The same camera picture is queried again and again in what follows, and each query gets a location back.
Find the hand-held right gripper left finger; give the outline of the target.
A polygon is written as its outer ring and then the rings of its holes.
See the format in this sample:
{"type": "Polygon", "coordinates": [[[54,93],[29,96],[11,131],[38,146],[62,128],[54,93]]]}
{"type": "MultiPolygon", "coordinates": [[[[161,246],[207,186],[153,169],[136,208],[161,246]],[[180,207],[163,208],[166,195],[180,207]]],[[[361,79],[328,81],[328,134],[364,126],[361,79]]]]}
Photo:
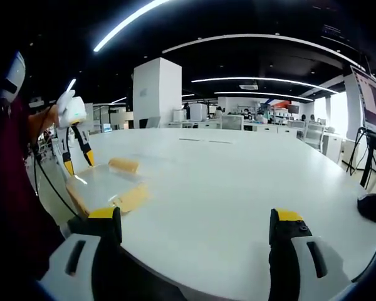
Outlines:
{"type": "Polygon", "coordinates": [[[120,208],[92,211],[50,256],[39,287],[49,300],[99,300],[110,291],[121,242],[120,208]]]}

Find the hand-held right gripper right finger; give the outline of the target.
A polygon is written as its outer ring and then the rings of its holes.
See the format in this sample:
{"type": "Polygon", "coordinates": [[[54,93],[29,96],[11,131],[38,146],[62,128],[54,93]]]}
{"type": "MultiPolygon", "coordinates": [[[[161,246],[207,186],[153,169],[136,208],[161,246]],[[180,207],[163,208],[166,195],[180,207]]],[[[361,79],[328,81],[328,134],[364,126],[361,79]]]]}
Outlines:
{"type": "Polygon", "coordinates": [[[271,210],[269,246],[270,300],[333,300],[351,284],[342,257],[294,211],[271,210]]]}

